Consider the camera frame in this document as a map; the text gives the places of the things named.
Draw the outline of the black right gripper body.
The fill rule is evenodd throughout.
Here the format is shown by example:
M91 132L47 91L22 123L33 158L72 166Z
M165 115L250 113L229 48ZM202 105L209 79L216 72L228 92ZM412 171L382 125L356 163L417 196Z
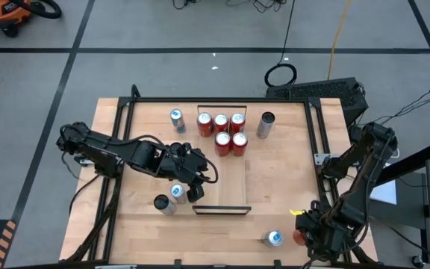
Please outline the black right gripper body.
M347 218L340 212L306 211L296 216L296 230L311 259L335 261L347 251Z

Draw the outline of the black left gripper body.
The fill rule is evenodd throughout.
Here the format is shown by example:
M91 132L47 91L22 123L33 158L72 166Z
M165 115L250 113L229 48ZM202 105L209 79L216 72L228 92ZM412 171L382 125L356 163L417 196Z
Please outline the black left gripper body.
M204 172L208 171L208 162L202 151L193 148L188 142L165 145L168 152L164 156L164 177L178 180L188 185L209 183L211 178Z

